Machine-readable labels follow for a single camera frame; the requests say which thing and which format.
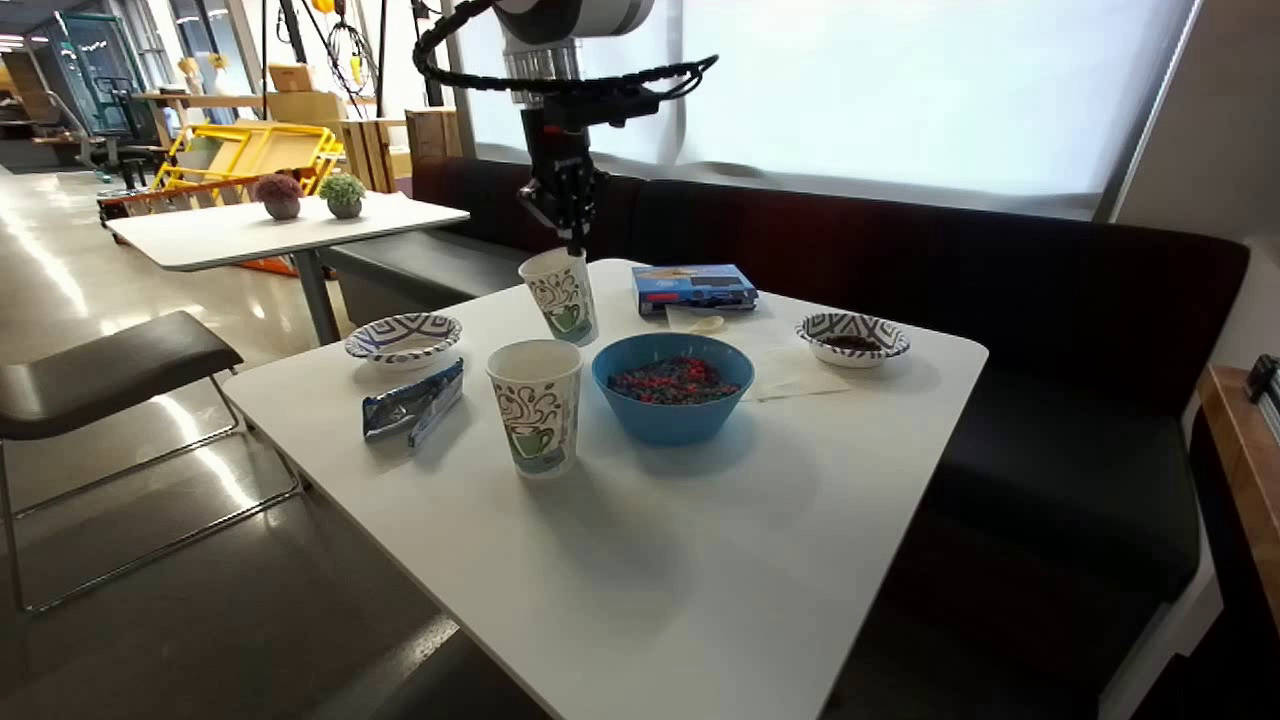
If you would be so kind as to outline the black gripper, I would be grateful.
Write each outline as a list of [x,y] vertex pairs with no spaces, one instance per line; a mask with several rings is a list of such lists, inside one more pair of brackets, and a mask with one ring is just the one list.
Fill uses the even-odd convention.
[[589,153],[589,130],[560,125],[550,108],[519,110],[534,174],[519,186],[525,206],[543,228],[550,249],[589,254],[593,211],[600,193],[600,172]]

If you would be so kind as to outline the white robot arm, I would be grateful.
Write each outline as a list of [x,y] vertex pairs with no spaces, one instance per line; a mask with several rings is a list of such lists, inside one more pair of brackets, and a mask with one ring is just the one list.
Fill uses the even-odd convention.
[[589,126],[654,110],[635,81],[585,81],[575,42],[629,37],[649,12],[654,0],[497,0],[534,159],[519,198],[571,254],[585,253],[600,195]]

